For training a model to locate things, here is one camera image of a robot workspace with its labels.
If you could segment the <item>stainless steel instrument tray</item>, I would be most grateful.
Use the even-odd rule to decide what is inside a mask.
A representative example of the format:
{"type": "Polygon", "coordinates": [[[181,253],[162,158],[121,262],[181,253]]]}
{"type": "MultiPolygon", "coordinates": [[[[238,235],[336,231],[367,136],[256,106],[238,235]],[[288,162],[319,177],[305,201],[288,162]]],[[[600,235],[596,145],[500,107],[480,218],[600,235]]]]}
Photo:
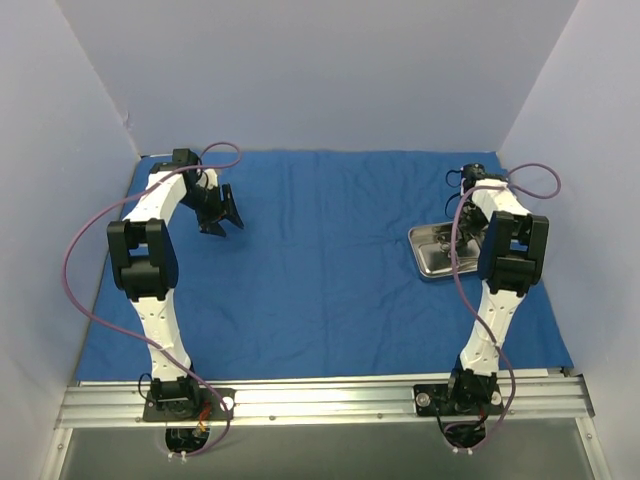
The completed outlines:
{"type": "MultiPolygon", "coordinates": [[[[437,233],[451,233],[452,227],[452,222],[445,222],[416,226],[409,230],[409,245],[422,279],[433,280],[452,276],[451,252],[449,255],[440,252],[434,240],[437,233]]],[[[474,241],[466,245],[458,245],[456,234],[456,262],[460,275],[477,271],[481,245],[477,245],[474,241]]]]}

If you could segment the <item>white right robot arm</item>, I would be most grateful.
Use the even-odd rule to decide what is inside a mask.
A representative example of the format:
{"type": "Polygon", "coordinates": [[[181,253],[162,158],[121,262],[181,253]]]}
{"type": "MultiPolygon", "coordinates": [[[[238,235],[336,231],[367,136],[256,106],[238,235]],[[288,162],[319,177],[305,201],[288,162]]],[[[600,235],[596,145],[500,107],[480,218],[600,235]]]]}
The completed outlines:
{"type": "Polygon", "coordinates": [[[489,399],[516,309],[539,281],[549,223],[500,177],[465,179],[434,236],[440,280],[409,244],[423,202],[346,183],[304,201],[262,202],[227,254],[222,317],[232,379],[449,372],[444,400],[489,399]]]}

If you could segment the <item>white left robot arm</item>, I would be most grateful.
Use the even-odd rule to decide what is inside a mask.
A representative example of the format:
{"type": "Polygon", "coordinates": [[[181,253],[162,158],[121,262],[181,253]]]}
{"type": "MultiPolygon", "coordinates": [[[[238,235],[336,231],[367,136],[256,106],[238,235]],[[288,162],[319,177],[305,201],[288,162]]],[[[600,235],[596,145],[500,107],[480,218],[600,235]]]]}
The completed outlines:
{"type": "Polygon", "coordinates": [[[149,172],[147,189],[133,209],[107,227],[114,282],[138,314],[149,339],[149,401],[179,419],[194,417],[202,405],[199,382],[181,340],[174,307],[179,266],[168,224],[182,204],[196,214],[199,230],[224,237],[220,221],[229,213],[230,186],[199,161],[159,162],[149,172]]]}

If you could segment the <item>steel surgical scissors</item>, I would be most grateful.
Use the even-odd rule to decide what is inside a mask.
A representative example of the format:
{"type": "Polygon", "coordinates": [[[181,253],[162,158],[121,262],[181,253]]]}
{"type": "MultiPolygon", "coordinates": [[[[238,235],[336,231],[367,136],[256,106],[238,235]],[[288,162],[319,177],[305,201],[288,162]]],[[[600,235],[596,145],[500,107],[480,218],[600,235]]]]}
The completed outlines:
{"type": "Polygon", "coordinates": [[[440,232],[434,236],[435,245],[438,247],[439,251],[449,255],[451,252],[451,233],[450,232],[440,232]]]}

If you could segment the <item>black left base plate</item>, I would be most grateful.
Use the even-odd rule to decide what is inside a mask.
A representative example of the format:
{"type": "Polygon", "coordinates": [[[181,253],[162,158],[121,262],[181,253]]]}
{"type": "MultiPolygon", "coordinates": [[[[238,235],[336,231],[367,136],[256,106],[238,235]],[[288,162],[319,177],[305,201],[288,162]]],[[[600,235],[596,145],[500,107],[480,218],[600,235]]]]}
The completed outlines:
{"type": "Polygon", "coordinates": [[[223,406],[210,390],[201,388],[199,398],[189,400],[177,398],[166,401],[154,400],[148,393],[142,420],[144,422],[223,421],[227,418],[223,406]]]}

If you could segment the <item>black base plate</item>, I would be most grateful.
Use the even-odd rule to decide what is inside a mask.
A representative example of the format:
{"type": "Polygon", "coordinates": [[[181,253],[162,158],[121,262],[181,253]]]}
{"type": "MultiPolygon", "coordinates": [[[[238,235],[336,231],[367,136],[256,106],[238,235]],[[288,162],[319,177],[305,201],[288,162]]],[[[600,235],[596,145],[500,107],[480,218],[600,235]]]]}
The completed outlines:
{"type": "Polygon", "coordinates": [[[454,392],[445,383],[415,384],[412,391],[415,412],[419,417],[482,417],[498,415],[504,411],[499,389],[490,400],[454,392]]]}
{"type": "Polygon", "coordinates": [[[144,422],[223,421],[227,418],[223,406],[210,390],[201,388],[199,398],[189,400],[177,398],[166,401],[154,400],[148,393],[142,420],[144,422]]]}

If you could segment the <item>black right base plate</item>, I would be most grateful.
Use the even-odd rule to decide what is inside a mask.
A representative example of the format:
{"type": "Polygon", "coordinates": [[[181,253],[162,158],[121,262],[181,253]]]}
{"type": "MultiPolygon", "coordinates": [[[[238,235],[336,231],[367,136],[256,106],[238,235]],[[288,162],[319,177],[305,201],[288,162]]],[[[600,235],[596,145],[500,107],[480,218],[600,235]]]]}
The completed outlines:
{"type": "Polygon", "coordinates": [[[445,383],[415,384],[412,391],[415,412],[419,417],[482,417],[498,415],[504,411],[499,389],[490,400],[454,392],[445,383]]]}

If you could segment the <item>aluminium frame rail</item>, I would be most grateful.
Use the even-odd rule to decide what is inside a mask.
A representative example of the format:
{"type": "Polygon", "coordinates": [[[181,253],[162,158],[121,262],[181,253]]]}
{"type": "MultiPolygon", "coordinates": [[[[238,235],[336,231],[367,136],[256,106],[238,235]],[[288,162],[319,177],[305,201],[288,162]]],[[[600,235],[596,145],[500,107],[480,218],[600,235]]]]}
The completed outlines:
{"type": "MultiPolygon", "coordinates": [[[[313,425],[407,423],[417,421],[413,388],[446,382],[447,374],[328,377],[268,381],[232,381],[232,424],[313,425]]],[[[509,420],[584,418],[595,411],[581,377],[558,371],[526,369],[511,384],[498,377],[502,395],[513,394],[509,420]]],[[[59,428],[143,427],[143,400],[131,382],[82,382],[66,390],[59,428]]]]}

